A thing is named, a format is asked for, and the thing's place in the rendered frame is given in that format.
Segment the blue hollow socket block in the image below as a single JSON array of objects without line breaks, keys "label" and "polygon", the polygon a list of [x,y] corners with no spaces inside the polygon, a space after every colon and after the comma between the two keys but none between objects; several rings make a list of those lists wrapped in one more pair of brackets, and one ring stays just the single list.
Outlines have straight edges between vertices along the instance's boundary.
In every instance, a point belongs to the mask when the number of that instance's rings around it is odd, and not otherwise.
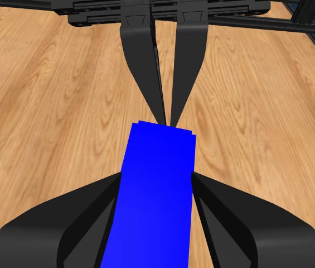
[{"label": "blue hollow socket block", "polygon": [[132,124],[100,268],[188,268],[196,136]]}]

